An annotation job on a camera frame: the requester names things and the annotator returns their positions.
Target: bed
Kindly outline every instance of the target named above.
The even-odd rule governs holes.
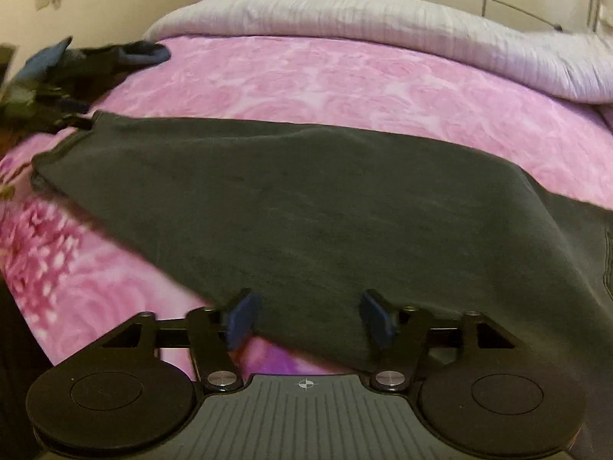
[[[250,12],[248,25],[257,10]],[[309,30],[271,30],[269,35],[215,30],[205,35],[197,22],[183,20],[184,32],[168,29],[164,21],[148,34],[158,38],[165,26],[163,34],[174,35],[161,40],[172,59],[130,76],[96,109],[141,117],[344,125],[435,138],[508,159],[550,191],[613,209],[613,135],[606,116],[585,103],[581,90],[566,89],[575,101],[555,98],[520,84],[526,82],[521,78],[441,56],[452,52],[419,51],[426,45],[403,48],[347,39],[343,32],[315,37]],[[498,29],[504,28],[496,25],[490,32]],[[605,96],[593,104],[605,103]],[[181,318],[205,304],[105,236],[69,202],[33,193],[33,156],[71,131],[37,134],[0,163],[5,197],[0,203],[0,270],[53,364],[135,313]],[[192,374],[185,352],[162,356]],[[244,376],[345,371],[259,337],[234,358]]]

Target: pink bedsheet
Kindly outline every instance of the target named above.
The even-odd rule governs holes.
[[[99,108],[128,116],[313,122],[427,136],[509,159],[549,190],[613,209],[613,136],[594,110],[439,57],[315,38],[167,39],[172,59],[134,74]],[[55,364],[140,311],[182,317],[195,294],[105,237],[59,199],[32,193],[36,135],[0,163],[0,270]],[[253,338],[245,375],[342,371]],[[185,352],[164,358],[190,372]]]

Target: silver screw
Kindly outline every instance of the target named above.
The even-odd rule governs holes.
[[[208,383],[219,388],[226,388],[234,384],[238,377],[232,371],[218,370],[208,374]]]
[[[401,385],[405,381],[405,376],[399,371],[384,370],[377,373],[375,380],[387,388],[393,388]]]

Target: black circular disc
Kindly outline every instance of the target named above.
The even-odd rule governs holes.
[[[26,408],[43,440],[59,449],[120,454],[177,430],[194,403],[187,375],[148,358],[59,365],[30,387]]]
[[[531,458],[568,446],[583,422],[585,398],[553,366],[473,358],[430,375],[419,407],[440,436],[464,451]]]

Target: gray ribbed plate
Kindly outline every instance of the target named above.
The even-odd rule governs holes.
[[[59,456],[45,455],[44,460]],[[470,460],[439,441],[404,398],[356,375],[256,375],[205,399],[175,437],[134,460]],[[572,460],[566,453],[550,460]]]

